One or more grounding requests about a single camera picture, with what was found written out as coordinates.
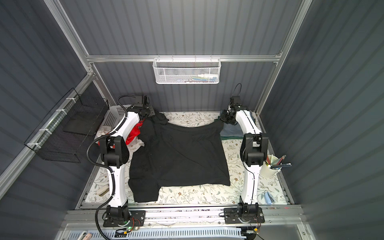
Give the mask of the black t-shirt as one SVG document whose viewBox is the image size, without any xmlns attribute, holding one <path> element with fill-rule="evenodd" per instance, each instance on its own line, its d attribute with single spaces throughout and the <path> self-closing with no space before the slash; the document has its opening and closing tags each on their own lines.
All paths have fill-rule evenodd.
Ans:
<svg viewBox="0 0 384 240">
<path fill-rule="evenodd" d="M 137 203 L 155 202 L 162 187 L 230 186 L 220 133 L 224 123 L 200 127 L 171 124 L 162 113 L 144 120 L 144 143 L 131 160 L 128 185 Z"/>
</svg>

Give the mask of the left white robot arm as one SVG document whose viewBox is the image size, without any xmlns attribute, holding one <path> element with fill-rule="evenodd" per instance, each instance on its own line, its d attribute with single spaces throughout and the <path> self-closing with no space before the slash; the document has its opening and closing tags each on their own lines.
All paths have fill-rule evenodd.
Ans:
<svg viewBox="0 0 384 240">
<path fill-rule="evenodd" d="M 125 167 L 130 157 L 127 139 L 138 123 L 155 114 L 147 96 L 123 95 L 118 100 L 123 98 L 134 98 L 134 102 L 127 107 L 119 104 L 117 110 L 123 115 L 105 135 L 95 139 L 100 147 L 101 166 L 109 174 L 110 199 L 107 206 L 111 208 L 123 207 L 128 201 L 125 192 Z"/>
</svg>

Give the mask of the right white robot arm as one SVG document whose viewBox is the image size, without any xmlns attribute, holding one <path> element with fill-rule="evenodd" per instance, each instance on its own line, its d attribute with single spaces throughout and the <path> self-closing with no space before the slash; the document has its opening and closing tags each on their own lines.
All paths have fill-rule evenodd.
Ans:
<svg viewBox="0 0 384 240">
<path fill-rule="evenodd" d="M 245 168 L 245 180 L 241 201 L 256 204 L 260 170 L 268 155 L 269 138 L 256 126 L 252 113 L 241 103 L 239 96 L 230 98 L 228 108 L 220 115 L 226 124 L 239 125 L 243 133 L 240 158 Z"/>
</svg>

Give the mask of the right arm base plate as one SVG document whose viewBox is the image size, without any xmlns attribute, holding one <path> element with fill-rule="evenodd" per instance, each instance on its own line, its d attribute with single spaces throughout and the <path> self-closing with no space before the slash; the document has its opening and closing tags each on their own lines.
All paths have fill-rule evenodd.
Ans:
<svg viewBox="0 0 384 240">
<path fill-rule="evenodd" d="M 262 208 L 250 213 L 240 212 L 237 208 L 224 208 L 224 219 L 227 225 L 234 224 L 263 224 L 265 217 Z"/>
</svg>

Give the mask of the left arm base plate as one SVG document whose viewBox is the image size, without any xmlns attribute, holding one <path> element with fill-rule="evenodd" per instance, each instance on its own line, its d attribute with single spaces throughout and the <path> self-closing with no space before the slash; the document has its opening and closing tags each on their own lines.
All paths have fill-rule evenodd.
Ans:
<svg viewBox="0 0 384 240">
<path fill-rule="evenodd" d="M 145 218 L 146 218 L 146 211 L 130 211 L 129 217 L 124 219 L 113 219 L 112 217 L 103 217 L 104 228 L 127 228 L 127 227 L 143 227 Z"/>
</svg>

